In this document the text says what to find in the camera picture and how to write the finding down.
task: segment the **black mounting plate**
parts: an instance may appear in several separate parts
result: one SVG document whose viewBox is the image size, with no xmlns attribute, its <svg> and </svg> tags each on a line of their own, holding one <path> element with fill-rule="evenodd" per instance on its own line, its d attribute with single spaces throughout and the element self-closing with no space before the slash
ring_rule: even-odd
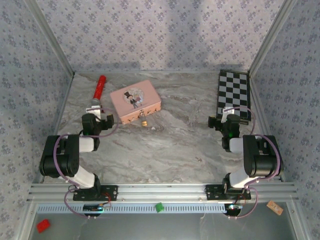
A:
<svg viewBox="0 0 320 240">
<path fill-rule="evenodd" d="M 107 193 L 110 195 L 111 201 L 116 201 L 118 196 L 118 186 L 117 185 L 101 185 L 101 195 L 95 199 L 92 198 L 92 195 L 88 194 L 85 191 L 75 190 L 73 193 L 73 201 L 97 201 L 97 202 L 106 202 L 108 197 L 103 195 Z"/>
<path fill-rule="evenodd" d="M 212 200 L 250 200 L 250 191 L 242 189 L 228 189 L 224 193 L 224 187 L 222 184 L 209 184 L 205 186 L 206 199 Z"/>
</svg>

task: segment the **chessboard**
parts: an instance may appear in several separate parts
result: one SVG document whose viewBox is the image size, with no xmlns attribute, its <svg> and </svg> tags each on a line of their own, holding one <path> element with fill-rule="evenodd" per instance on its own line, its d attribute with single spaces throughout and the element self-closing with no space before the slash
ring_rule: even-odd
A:
<svg viewBox="0 0 320 240">
<path fill-rule="evenodd" d="M 221 70 L 219 74 L 216 117 L 222 117 L 224 107 L 247 107 L 250 109 L 249 73 Z M 251 121 L 251 113 L 246 109 L 235 109 L 234 114 Z"/>
</svg>

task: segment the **floor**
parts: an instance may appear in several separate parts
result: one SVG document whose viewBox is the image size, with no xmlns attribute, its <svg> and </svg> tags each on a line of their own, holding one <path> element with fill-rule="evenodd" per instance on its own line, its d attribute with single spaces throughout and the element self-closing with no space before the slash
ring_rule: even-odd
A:
<svg viewBox="0 0 320 240">
<path fill-rule="evenodd" d="M 100 139 L 96 152 L 80 153 L 80 164 L 97 174 L 102 183 L 220 182 L 226 173 L 237 170 L 243 159 L 241 154 L 225 152 L 221 133 L 208 128 L 208 116 L 216 114 L 218 74 L 106 74 L 103 107 L 114 109 L 111 92 L 150 80 L 161 97 L 162 109 L 147 116 L 148 127 L 142 127 L 139 120 L 120 125 L 115 134 Z M 82 130 L 81 116 L 90 107 L 98 78 L 96 74 L 74 76 L 59 134 Z M 240 126 L 241 134 L 249 134 L 251 129 L 252 123 Z"/>
</svg>

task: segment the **metal bracket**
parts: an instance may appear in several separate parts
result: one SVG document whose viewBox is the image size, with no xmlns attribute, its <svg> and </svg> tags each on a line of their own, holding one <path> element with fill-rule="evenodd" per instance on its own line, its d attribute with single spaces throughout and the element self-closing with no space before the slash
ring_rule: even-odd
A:
<svg viewBox="0 0 320 240">
<path fill-rule="evenodd" d="M 87 191 L 81 191 L 81 189 L 75 190 L 73 194 L 73 201 L 108 201 L 108 195 L 111 201 L 117 201 L 118 186 L 117 185 L 101 185 L 101 195 L 93 199 L 92 194 Z"/>
<path fill-rule="evenodd" d="M 227 121 L 227 116 L 229 114 L 235 114 L 235 110 L 232 109 L 233 106 L 225 106 L 222 110 L 222 118 L 221 118 L 221 123 L 225 123 Z"/>
<path fill-rule="evenodd" d="M 251 200 L 249 190 L 228 189 L 225 193 L 222 184 L 209 184 L 205 186 L 206 199 L 213 200 Z"/>
</svg>

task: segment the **red handle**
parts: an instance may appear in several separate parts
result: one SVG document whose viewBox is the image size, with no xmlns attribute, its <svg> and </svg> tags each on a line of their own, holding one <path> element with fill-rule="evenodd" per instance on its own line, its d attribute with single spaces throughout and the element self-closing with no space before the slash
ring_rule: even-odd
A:
<svg viewBox="0 0 320 240">
<path fill-rule="evenodd" d="M 100 100 L 101 95 L 102 95 L 102 91 L 104 90 L 104 86 L 105 86 L 106 81 L 107 81 L 106 76 L 101 75 L 100 78 L 99 78 L 99 81 L 98 81 L 98 83 L 96 85 L 96 88 L 95 88 L 95 92 L 94 92 L 94 95 L 93 95 L 94 99 L 99 99 Z"/>
</svg>

